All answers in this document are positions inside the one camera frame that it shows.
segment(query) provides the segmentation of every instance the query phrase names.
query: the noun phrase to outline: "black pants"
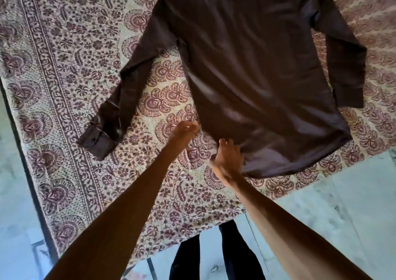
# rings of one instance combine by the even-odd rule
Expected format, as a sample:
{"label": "black pants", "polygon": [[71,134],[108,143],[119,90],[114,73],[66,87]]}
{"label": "black pants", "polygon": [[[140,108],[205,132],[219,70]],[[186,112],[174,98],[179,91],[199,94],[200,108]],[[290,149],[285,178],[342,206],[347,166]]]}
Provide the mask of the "black pants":
{"label": "black pants", "polygon": [[[234,221],[219,226],[223,238],[223,256],[229,280],[265,280],[256,255],[245,243]],[[199,280],[199,235],[180,244],[172,263],[169,280]]]}

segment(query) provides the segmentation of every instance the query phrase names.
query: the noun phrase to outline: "marble floor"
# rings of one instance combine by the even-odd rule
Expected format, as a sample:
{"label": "marble floor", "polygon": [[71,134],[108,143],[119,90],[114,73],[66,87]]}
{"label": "marble floor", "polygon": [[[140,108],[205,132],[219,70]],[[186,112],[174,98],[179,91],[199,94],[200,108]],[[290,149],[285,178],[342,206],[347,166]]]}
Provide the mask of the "marble floor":
{"label": "marble floor", "polygon": [[[40,226],[3,98],[0,97],[0,280],[41,280],[51,256]],[[285,196],[277,203],[314,229],[374,280],[396,275],[396,149]],[[267,279],[289,279],[249,215],[236,218]],[[221,235],[200,235],[202,280],[226,280]],[[168,280],[179,246],[124,273],[123,280]]]}

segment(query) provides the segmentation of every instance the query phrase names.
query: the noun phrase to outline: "shirt sleeve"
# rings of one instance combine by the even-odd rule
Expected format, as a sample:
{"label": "shirt sleeve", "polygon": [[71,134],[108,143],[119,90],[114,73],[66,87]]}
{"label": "shirt sleeve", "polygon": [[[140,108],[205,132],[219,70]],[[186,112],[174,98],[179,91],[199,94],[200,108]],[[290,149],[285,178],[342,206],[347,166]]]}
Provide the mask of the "shirt sleeve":
{"label": "shirt sleeve", "polygon": [[103,160],[116,147],[135,115],[153,59],[175,44],[176,37],[167,20],[165,1],[158,0],[131,59],[120,72],[120,84],[109,99],[101,104],[78,140],[81,147],[98,160]]}
{"label": "shirt sleeve", "polygon": [[310,26],[325,34],[330,84],[338,107],[362,108],[367,49],[355,38],[333,0],[301,0]]}

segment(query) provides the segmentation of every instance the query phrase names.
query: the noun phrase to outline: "forearm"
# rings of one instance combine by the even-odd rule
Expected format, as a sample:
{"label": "forearm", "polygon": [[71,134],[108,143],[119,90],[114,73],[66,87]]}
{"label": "forearm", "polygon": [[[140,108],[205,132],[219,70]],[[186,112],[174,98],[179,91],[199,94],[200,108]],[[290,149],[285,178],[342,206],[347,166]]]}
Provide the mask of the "forearm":
{"label": "forearm", "polygon": [[46,280],[119,280],[172,159],[164,148],[153,164],[67,249]]}
{"label": "forearm", "polygon": [[291,279],[370,279],[323,237],[256,191],[240,174],[230,177],[231,188]]}

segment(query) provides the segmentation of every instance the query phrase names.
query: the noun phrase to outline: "brown shirt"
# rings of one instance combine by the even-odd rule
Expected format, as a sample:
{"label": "brown shirt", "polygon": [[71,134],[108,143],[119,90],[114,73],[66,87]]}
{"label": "brown shirt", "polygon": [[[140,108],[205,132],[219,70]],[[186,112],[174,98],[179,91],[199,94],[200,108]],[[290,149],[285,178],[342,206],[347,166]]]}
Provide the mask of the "brown shirt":
{"label": "brown shirt", "polygon": [[[311,36],[326,35],[331,91]],[[366,48],[333,0],[158,0],[121,83],[79,140],[102,160],[130,126],[152,61],[179,48],[202,129],[233,138],[244,172],[299,172],[351,139],[337,106],[363,107]]]}

